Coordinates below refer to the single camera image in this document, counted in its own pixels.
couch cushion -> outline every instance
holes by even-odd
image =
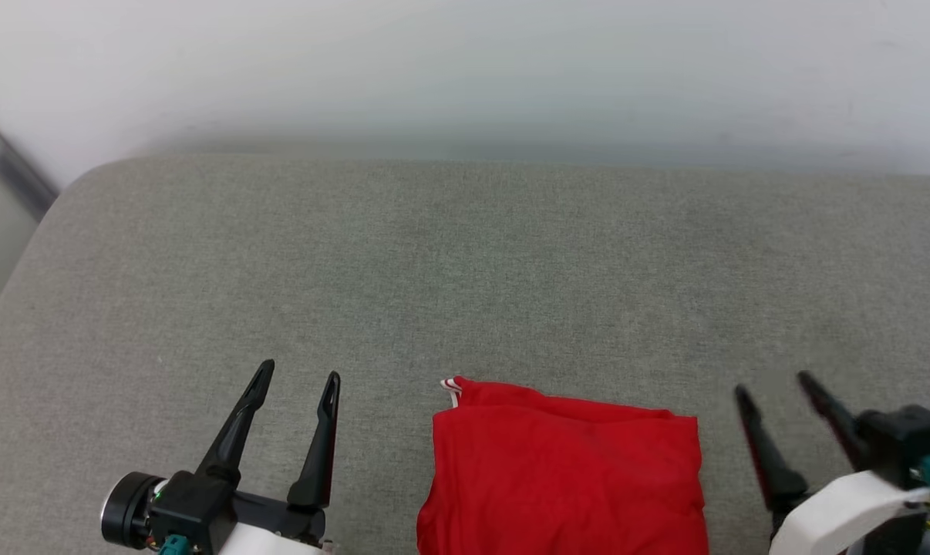
[[[930,408],[930,178],[196,155],[88,173],[0,298],[0,552],[116,552],[106,492],[193,469],[278,363],[241,489],[285,496],[342,375],[330,537],[412,553],[438,380],[697,415],[715,553],[764,553],[732,390],[815,486],[797,391]]]

folded red garment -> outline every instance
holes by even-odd
[[[698,421],[445,380],[422,555],[708,553]]]

